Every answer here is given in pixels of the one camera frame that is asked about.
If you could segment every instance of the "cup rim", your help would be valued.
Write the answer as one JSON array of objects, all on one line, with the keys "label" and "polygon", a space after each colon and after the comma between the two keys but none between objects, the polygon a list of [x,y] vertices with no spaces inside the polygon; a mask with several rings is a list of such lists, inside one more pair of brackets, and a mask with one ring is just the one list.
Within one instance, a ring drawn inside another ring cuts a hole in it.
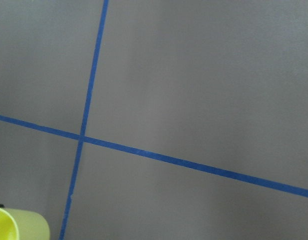
[{"label": "cup rim", "polygon": [[17,223],[16,223],[15,219],[13,218],[13,216],[9,212],[5,211],[3,208],[0,208],[0,212],[2,212],[3,214],[7,215],[12,220],[14,228],[15,228],[15,231],[16,231],[16,240],[19,240],[18,226],[17,226]]}]

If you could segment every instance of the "yellow cylinder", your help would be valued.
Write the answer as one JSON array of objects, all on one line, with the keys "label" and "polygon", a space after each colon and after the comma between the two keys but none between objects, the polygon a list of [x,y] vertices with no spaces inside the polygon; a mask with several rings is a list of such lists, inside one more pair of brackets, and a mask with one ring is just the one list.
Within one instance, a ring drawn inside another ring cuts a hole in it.
[{"label": "yellow cylinder", "polygon": [[0,208],[0,240],[49,240],[47,221],[38,213]]}]

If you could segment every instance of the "blue line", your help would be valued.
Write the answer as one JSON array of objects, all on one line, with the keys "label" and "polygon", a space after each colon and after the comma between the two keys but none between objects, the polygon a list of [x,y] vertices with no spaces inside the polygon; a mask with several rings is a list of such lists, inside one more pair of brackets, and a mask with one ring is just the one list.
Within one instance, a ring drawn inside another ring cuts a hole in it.
[{"label": "blue line", "polygon": [[86,126],[87,126],[87,121],[88,121],[89,107],[90,107],[90,103],[91,103],[91,99],[92,99],[92,92],[93,92],[94,80],[95,80],[95,75],[96,75],[96,70],[97,70],[98,57],[99,57],[99,52],[100,52],[100,48],[101,48],[101,42],[102,42],[104,27],[105,27],[105,20],[106,20],[108,2],[109,2],[109,0],[104,0],[104,2],[103,2],[102,13],[101,13],[101,17],[100,17],[97,39],[96,39],[96,44],[95,44],[93,62],[92,62],[91,70],[90,70],[88,89],[87,89],[86,101],[85,101],[85,108],[84,108],[84,114],[83,114],[83,119],[82,119],[82,125],[81,125],[81,128],[80,128],[80,136],[79,136],[79,139],[78,139],[75,163],[74,163],[73,172],[72,172],[71,181],[70,181],[70,186],[69,186],[69,190],[68,190],[62,226],[61,226],[61,230],[60,230],[60,234],[59,234],[59,240],[63,240],[64,236],[65,236],[66,226],[67,226],[71,202],[72,202],[71,198],[72,198],[72,195],[73,195],[74,189],[75,189],[77,172],[78,172],[78,168],[79,168],[79,162],[80,162],[81,152],[82,152],[82,149],[83,149],[84,137],[85,137]]},{"label": "blue line", "polygon": [[263,179],[263,178],[249,176],[249,175],[245,175],[245,174],[241,174],[241,173],[237,173],[237,172],[233,172],[233,171],[228,171],[228,170],[224,170],[224,169],[217,168],[217,167],[215,168],[213,166],[203,165],[203,164],[195,163],[195,162],[192,162],[192,161],[190,162],[190,161],[183,160],[183,159],[180,159],[180,158],[166,156],[166,155],[162,155],[162,154],[158,154],[158,153],[154,153],[154,152],[150,152],[150,151],[145,151],[145,150],[141,150],[141,149],[137,149],[137,148],[133,148],[133,147],[129,147],[129,146],[120,145],[120,144],[117,144],[117,143],[115,144],[113,142],[103,141],[103,140],[99,140],[99,139],[95,139],[95,138],[91,138],[91,137],[87,137],[87,136],[84,137],[84,141],[86,143],[102,146],[102,147],[105,147],[105,148],[119,150],[119,151],[122,151],[122,152],[131,153],[131,154],[134,154],[134,155],[138,155],[138,156],[142,156],[142,157],[146,157],[146,158],[151,158],[151,159],[154,159],[154,160],[159,160],[159,161],[162,161],[162,162],[175,164],[175,165],[178,165],[178,166],[191,168],[191,169],[195,169],[195,170],[198,170],[198,171],[211,173],[211,174],[219,175],[219,176],[222,176],[222,177],[235,179],[235,180],[239,180],[239,181],[242,181],[242,182],[255,184],[255,185],[267,187],[267,188],[270,188],[270,189],[275,189],[275,190],[287,192],[287,193],[290,193],[290,194],[300,195],[300,196],[308,198],[308,189],[305,189],[305,188],[291,186],[291,185],[287,185],[287,184],[284,184],[284,183],[280,183],[280,182],[276,182],[276,181],[270,181],[270,180],[266,180],[266,179]]},{"label": "blue line", "polygon": [[45,132],[45,133],[47,132],[49,134],[54,134],[54,135],[62,136],[62,137],[65,137],[65,138],[67,137],[69,139],[74,139],[74,140],[79,139],[78,134],[54,129],[54,128],[51,128],[51,127],[40,126],[40,125],[37,125],[37,124],[34,124],[34,123],[14,119],[14,118],[11,118],[11,117],[6,117],[6,116],[0,115],[0,121],[7,122],[7,123],[10,123],[10,124],[12,123],[12,124],[19,125],[19,126],[22,126],[22,127],[27,127],[29,129],[39,130],[39,131],[42,131],[42,132]]}]

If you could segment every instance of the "yellow cup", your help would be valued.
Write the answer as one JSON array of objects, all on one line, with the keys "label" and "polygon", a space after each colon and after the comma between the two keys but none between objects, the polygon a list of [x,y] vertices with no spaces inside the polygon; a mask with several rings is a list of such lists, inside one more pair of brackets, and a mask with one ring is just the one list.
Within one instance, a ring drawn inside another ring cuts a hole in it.
[{"label": "yellow cup", "polygon": [[0,208],[0,240],[49,240],[47,221],[38,213]]}]

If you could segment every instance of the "gray tile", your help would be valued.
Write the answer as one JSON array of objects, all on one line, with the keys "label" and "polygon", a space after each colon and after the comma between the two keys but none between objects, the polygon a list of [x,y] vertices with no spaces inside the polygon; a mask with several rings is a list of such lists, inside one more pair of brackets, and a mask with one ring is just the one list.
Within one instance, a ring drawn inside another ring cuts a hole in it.
[{"label": "gray tile", "polygon": [[42,214],[58,239],[77,141],[0,122],[0,203]]},{"label": "gray tile", "polygon": [[85,144],[65,239],[308,239],[308,198]]},{"label": "gray tile", "polygon": [[87,135],[308,188],[308,1],[111,2]]},{"label": "gray tile", "polygon": [[0,1],[0,115],[78,133],[102,1]]}]

